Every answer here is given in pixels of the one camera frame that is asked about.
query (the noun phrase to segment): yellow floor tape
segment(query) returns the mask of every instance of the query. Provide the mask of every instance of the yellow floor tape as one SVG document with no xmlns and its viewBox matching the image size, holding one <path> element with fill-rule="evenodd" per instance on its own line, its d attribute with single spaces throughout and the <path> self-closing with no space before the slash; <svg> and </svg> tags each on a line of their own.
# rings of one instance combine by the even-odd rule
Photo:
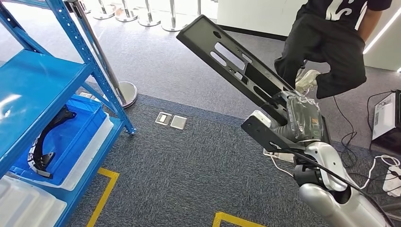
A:
<svg viewBox="0 0 401 227">
<path fill-rule="evenodd" d="M 99 168 L 97 171 L 98 174 L 107 176 L 110 178 L 109 184 L 107 184 L 105 191 L 103 192 L 102 197 L 99 200 L 99 203 L 97 204 L 95 211 L 93 211 L 92 216 L 90 217 L 90 220 L 87 224 L 87 227 L 94 227 L 97 219 L 99 218 L 100 212 L 102 212 L 103 207 L 105 206 L 107 199 L 110 196 L 110 193 L 112 192 L 115 183 L 117 182 L 118 176 L 120 175 L 119 173 L 104 169 L 104 168 Z M 238 218 L 229 214 L 226 214 L 224 212 L 217 212 L 214 220 L 213 220 L 213 226 L 212 227 L 220 227 L 221 221 L 226 221 L 229 223 L 232 223 L 234 225 L 238 225 L 241 227 L 265 227 L 263 225 L 256 224 L 254 222 Z"/>
<path fill-rule="evenodd" d="M 232 223 L 234 225 L 242 226 L 242 227 L 265 227 L 251 221 L 247 221 L 242 218 L 238 218 L 236 216 L 232 216 L 223 212 L 217 212 L 214 220 L 213 220 L 213 227 L 220 227 L 221 221 L 226 221 Z"/>
<path fill-rule="evenodd" d="M 90 217 L 90 220 L 87 224 L 87 227 L 93 227 L 95 226 L 95 223 L 97 219 L 99 218 L 100 212 L 102 212 L 103 207 L 105 206 L 107 199 L 110 196 L 110 193 L 112 192 L 114 185 L 117 181 L 118 176 L 120 175 L 119 173 L 104 169 L 104 168 L 99 168 L 97 171 L 98 174 L 105 175 L 107 177 L 110 177 L 109 184 L 106 186 L 105 191 L 103 192 L 102 197 L 99 200 L 99 203 L 97 204 L 95 211 L 93 211 L 92 216 Z"/>
</svg>

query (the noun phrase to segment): stanchion base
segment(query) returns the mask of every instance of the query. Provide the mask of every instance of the stanchion base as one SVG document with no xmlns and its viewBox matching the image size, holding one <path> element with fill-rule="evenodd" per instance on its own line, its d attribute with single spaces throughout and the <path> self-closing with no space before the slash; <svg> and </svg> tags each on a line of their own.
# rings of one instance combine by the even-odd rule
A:
<svg viewBox="0 0 401 227">
<path fill-rule="evenodd" d="M 114 7 L 113 6 L 105 6 L 106 13 L 103 13 L 102 10 L 97 12 L 92 12 L 92 17 L 95 19 L 103 20 L 108 19 L 114 16 Z"/>
<path fill-rule="evenodd" d="M 129 14 L 127 15 L 124 8 L 118 8 L 115 12 L 115 18 L 121 22 L 129 22 L 138 18 L 138 15 L 134 14 L 134 9 L 130 9 L 128 13 Z"/>
<path fill-rule="evenodd" d="M 156 26 L 160 24 L 160 19 L 157 17 L 155 13 L 152 13 L 151 17 L 149 17 L 148 13 L 139 15 L 138 16 L 138 23 L 142 26 L 150 27 L 150 26 Z"/>
<path fill-rule="evenodd" d="M 164 30 L 166 30 L 166 31 L 169 31 L 169 32 L 181 31 L 187 25 L 188 24 L 184 24 L 182 22 L 175 22 L 175 26 L 173 26 L 173 23 L 171 22 L 171 19 L 163 20 L 163 22 L 162 22 L 162 28 Z"/>
<path fill-rule="evenodd" d="M 132 106 L 132 104 L 135 103 L 135 101 L 137 100 L 137 97 L 138 97 L 137 87 L 128 81 L 121 81 L 121 82 L 118 82 L 118 84 L 120 86 L 120 91 L 121 91 L 122 95 L 124 96 L 125 101 L 127 102 L 125 105 L 120 103 L 121 106 L 124 109 Z"/>
</svg>

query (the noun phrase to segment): blue metal shelf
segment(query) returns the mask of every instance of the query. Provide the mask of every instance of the blue metal shelf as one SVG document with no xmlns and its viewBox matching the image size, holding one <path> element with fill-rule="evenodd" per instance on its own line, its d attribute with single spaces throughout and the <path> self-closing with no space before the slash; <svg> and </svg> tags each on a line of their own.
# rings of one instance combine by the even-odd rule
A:
<svg viewBox="0 0 401 227">
<path fill-rule="evenodd" d="M 130 134 L 133 134 L 136 129 L 120 106 L 119 100 L 114 95 L 64 2 L 45 0 L 45 5 L 43 0 L 17 1 L 50 9 L 84 64 L 53 57 L 26 33 L 0 0 L 0 23 L 24 48 L 0 68 L 0 178 L 80 86 L 94 93 L 93 95 L 102 100 L 104 105 L 118 116 L 118 119 L 110 118 L 114 124 L 112 131 L 73 191 L 27 181 L 67 203 L 67 207 L 55 225 L 61 227 L 67 223 L 122 129 L 125 127 Z M 108 101 L 85 83 L 89 75 L 95 78 Z"/>
<path fill-rule="evenodd" d="M 0 176 L 92 71 L 85 64 L 27 50 L 0 67 Z"/>
<path fill-rule="evenodd" d="M 67 203 L 67 207 L 65 208 L 64 212 L 60 216 L 59 220 L 56 222 L 54 226 L 62 227 L 67 224 L 69 216 L 71 213 L 74 212 L 76 206 L 78 205 L 81 197 L 84 195 L 87 187 L 89 186 L 90 182 L 92 181 L 93 177 L 95 176 L 97 170 L 99 169 L 101 163 L 105 159 L 106 155 L 108 154 L 110 148 L 113 146 L 115 140 L 121 133 L 124 124 L 120 119 L 110 117 L 111 122 L 114 124 L 112 130 L 110 131 L 109 135 L 107 136 L 106 140 L 103 142 L 103 145 L 100 147 L 99 151 L 97 152 L 96 156 L 93 158 L 92 162 L 89 164 L 87 170 L 85 171 L 84 175 L 82 176 L 81 180 L 75 187 L 73 191 L 67 191 L 61 188 L 52 188 L 43 186 L 40 184 L 33 183 L 31 181 L 24 180 L 32 185 L 35 185 L 39 188 L 44 189 L 45 191 L 49 192 L 50 194 L 54 195 L 56 198 L 65 201 Z"/>
</svg>

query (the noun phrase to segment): metal stanchion post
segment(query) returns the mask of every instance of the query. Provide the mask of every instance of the metal stanchion post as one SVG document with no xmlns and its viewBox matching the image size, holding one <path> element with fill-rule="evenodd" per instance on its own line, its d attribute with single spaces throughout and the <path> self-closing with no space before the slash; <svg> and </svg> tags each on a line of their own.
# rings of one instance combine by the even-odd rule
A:
<svg viewBox="0 0 401 227">
<path fill-rule="evenodd" d="M 169 20 L 162 21 L 162 28 L 169 32 L 178 32 L 181 31 L 187 24 L 183 24 L 180 21 L 176 21 L 175 18 L 175 5 L 174 0 L 170 0 L 170 8 L 171 8 L 171 18 Z"/>
<path fill-rule="evenodd" d="M 90 9 L 87 8 L 87 6 L 84 3 L 84 0 L 79 0 L 79 2 L 81 3 L 81 6 L 84 9 L 84 12 L 85 13 L 90 13 Z"/>
<path fill-rule="evenodd" d="M 145 4 L 147 13 L 139 15 L 138 23 L 143 26 L 155 26 L 160 24 L 160 19 L 155 15 L 155 13 L 152 13 L 152 10 L 150 9 L 149 1 L 145 0 Z"/>
<path fill-rule="evenodd" d="M 121 22 L 128 22 L 136 20 L 138 18 L 138 15 L 134 14 L 134 9 L 128 8 L 127 2 L 125 0 L 122 0 L 122 7 L 116 10 L 115 18 Z"/>
<path fill-rule="evenodd" d="M 93 12 L 92 16 L 95 19 L 108 19 L 114 16 L 114 7 L 110 5 L 104 5 L 102 0 L 98 0 L 100 5 L 100 10 L 97 12 Z"/>
<path fill-rule="evenodd" d="M 123 108 L 131 106 L 137 99 L 138 90 L 136 86 L 127 81 L 118 82 L 110 66 L 110 63 L 107 60 L 105 53 L 103 52 L 102 47 L 100 46 L 100 43 L 96 38 L 95 32 L 93 31 L 89 24 L 89 21 L 87 20 L 81 4 L 79 4 L 77 0 L 70 0 L 69 3 L 72 5 L 71 8 L 77 16 L 79 24 L 82 26 L 82 29 L 84 30 L 90 45 L 92 46 L 103 69 L 105 70 L 105 75 L 108 77 L 110 83 L 112 84 L 112 87 L 115 90 L 121 106 Z"/>
<path fill-rule="evenodd" d="M 201 0 L 198 0 L 198 16 L 202 15 Z"/>
</svg>

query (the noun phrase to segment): gray carpet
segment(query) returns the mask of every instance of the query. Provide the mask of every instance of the gray carpet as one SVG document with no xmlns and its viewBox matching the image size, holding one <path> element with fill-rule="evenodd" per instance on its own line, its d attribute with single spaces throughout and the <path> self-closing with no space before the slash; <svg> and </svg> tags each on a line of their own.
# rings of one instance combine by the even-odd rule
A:
<svg viewBox="0 0 401 227">
<path fill-rule="evenodd" d="M 160 111 L 188 117 L 185 130 L 156 124 Z M 327 226 L 297 197 L 295 181 L 241 130 L 242 119 L 144 95 L 127 114 L 138 131 L 122 134 L 103 164 L 120 177 L 97 227 L 210 227 L 218 211 L 269 227 Z M 355 171 L 366 174 L 370 156 L 366 149 L 352 149 L 361 157 Z M 378 166 L 374 174 L 383 171 Z M 370 192 L 379 188 L 374 184 Z M 85 226 L 103 189 L 91 184 L 68 226 Z M 382 205 L 395 201 L 376 199 Z"/>
<path fill-rule="evenodd" d="M 7 2 L 5 5 L 25 30 L 48 51 L 60 58 L 81 61 L 52 12 Z M 239 118 L 245 118 L 257 108 L 176 40 L 176 33 L 166 32 L 160 26 L 145 28 L 136 21 L 121 23 L 114 18 L 95 20 L 90 14 L 89 20 L 117 77 L 135 83 L 141 94 Z M 284 45 L 282 41 L 230 34 L 270 67 L 280 56 Z M 2 27 L 0 44 L 0 61 L 7 61 L 21 49 Z M 322 72 L 329 69 L 326 64 L 316 63 L 308 64 L 308 68 Z M 370 142 L 365 111 L 367 98 L 401 88 L 399 73 L 367 68 L 366 74 L 367 83 L 338 96 L 342 111 L 358 131 L 352 144 L 365 148 Z M 342 119 L 332 98 L 319 102 L 328 120 L 331 136 L 339 141 L 350 132 L 350 127 Z"/>
</svg>

